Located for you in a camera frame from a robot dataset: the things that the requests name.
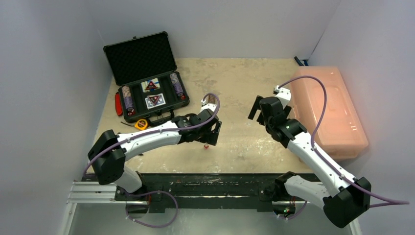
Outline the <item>purple poker chip stack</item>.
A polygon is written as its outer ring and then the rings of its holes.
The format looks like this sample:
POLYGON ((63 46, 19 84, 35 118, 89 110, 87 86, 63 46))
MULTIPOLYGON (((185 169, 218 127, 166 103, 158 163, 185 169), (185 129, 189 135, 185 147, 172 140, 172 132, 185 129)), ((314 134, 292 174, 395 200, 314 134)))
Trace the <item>purple poker chip stack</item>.
POLYGON ((183 96, 184 95, 184 91, 182 89, 182 86, 180 84, 180 82, 176 82, 173 84, 175 92, 177 94, 177 96, 183 96))

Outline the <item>blue orange chip stack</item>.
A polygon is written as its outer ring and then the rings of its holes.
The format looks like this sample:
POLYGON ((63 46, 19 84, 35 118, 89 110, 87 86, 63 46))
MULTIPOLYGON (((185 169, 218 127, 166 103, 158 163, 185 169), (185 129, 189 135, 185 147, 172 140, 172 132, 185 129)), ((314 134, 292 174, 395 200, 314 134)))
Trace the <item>blue orange chip stack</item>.
POLYGON ((178 79, 178 76, 177 76, 176 73, 170 74, 169 77, 170 77, 170 80, 171 80, 173 85, 176 84, 176 83, 179 83, 179 79, 178 79))

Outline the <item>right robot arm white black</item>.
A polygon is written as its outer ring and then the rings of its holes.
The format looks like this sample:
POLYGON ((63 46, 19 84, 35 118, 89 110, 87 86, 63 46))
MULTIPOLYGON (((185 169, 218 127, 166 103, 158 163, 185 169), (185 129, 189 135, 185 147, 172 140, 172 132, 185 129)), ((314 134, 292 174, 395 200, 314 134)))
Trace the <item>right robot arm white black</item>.
POLYGON ((284 107, 276 96, 257 96, 248 118, 253 119, 257 111, 260 115, 256 121, 309 166, 319 180, 310 182, 289 171, 275 179, 272 191, 264 190, 266 195, 274 200, 294 196, 310 202, 321 208, 338 228, 344 228, 369 209, 371 183, 342 169, 313 142, 299 121, 288 118, 290 106, 284 107))

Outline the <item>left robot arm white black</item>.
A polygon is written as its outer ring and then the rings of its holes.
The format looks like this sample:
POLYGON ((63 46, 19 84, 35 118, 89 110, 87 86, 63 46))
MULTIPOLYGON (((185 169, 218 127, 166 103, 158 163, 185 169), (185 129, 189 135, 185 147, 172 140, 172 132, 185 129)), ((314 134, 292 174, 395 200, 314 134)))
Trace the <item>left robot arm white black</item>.
POLYGON ((162 125, 135 133, 115 134, 105 131, 88 153, 89 166, 100 185, 115 184, 124 189, 133 200, 146 194, 139 174, 126 162, 145 152, 185 142, 197 141, 216 145, 221 121, 211 110, 198 114, 177 116, 162 125))

